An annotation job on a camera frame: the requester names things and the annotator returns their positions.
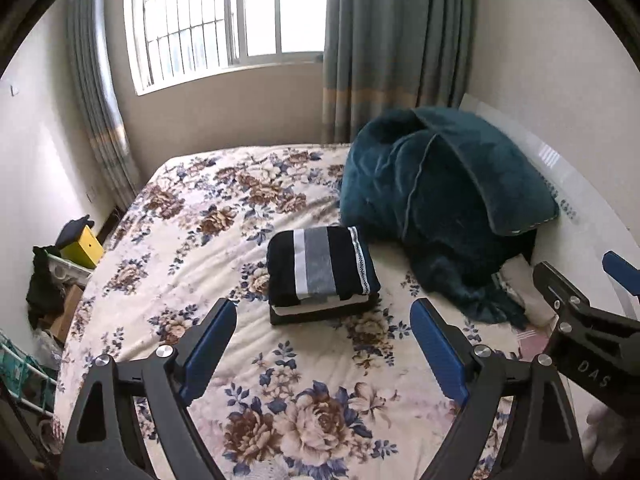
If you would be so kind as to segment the navy striped knit sweater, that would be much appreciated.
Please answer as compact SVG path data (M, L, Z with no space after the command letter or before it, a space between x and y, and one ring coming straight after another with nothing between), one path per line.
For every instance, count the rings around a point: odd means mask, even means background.
M367 312L381 289L356 226L277 233L267 247L268 304L274 326Z

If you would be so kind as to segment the dark clothes pile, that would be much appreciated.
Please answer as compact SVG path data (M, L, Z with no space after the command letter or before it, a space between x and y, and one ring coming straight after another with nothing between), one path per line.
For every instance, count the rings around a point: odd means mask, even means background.
M29 280L26 302L28 322L35 330L41 320L49 315L59 316L64 310L65 294L55 284L49 269L49 257L62 257L62 249L79 240L84 227L92 228L94 221L86 214L77 220L70 220L62 227L55 243L50 246L34 246L32 253L32 277Z

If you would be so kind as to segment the white bed headboard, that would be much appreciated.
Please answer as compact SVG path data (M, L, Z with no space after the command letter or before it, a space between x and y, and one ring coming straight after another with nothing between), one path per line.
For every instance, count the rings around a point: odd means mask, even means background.
M639 246L606 200L554 148L515 120L469 93L460 108L505 133L546 179L559 206L559 218L538 229L533 262L552 264L593 306L636 320L639 300L604 272L602 257L612 250L638 266Z

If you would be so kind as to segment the cardboard box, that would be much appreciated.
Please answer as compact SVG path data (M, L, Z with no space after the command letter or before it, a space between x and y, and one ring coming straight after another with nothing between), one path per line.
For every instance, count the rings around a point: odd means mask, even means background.
M52 322L49 328L51 336L61 344L64 344L70 332L70 326L83 293L84 290L76 284L66 289L63 313Z

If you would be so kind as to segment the dark teal fleece blanket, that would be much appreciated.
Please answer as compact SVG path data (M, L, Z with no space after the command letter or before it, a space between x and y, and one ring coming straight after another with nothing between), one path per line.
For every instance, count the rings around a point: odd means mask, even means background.
M424 292L467 318L524 328L524 307L496 283L533 255L536 231L559 214L544 177L498 128L446 107L391 110L355 136L340 216L368 240L405 252Z

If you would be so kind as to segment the yellow box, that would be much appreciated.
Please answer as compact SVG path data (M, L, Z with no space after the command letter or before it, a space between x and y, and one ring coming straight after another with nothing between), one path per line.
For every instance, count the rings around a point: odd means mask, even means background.
M85 226L79 236L60 250L61 256L86 269L96 268L104 255L104 248L94 236L92 229Z

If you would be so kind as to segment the grey-green curtain right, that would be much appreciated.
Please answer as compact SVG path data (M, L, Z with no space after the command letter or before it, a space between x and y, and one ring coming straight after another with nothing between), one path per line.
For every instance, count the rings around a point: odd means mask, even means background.
M322 140L347 143L386 110L456 107L474 0L326 0Z

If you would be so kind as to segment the grey-green curtain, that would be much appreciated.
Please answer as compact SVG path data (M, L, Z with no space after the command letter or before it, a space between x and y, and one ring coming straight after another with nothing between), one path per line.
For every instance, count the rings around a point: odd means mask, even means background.
M347 143L386 110L456 107L474 0L326 0L322 140Z
M93 156L116 207L125 211L141 190L108 59L105 0L67 0L70 71Z

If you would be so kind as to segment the white window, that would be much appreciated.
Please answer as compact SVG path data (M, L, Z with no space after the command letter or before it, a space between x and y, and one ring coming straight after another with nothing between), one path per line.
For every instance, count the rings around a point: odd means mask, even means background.
M323 56L326 0L124 0L124 12L140 94Z

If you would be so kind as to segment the grey-green curtain left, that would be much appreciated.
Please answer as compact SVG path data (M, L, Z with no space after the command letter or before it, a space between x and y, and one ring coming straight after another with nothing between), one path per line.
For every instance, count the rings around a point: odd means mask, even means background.
M108 59L105 0L67 0L70 71L93 156L116 207L125 211L141 190Z

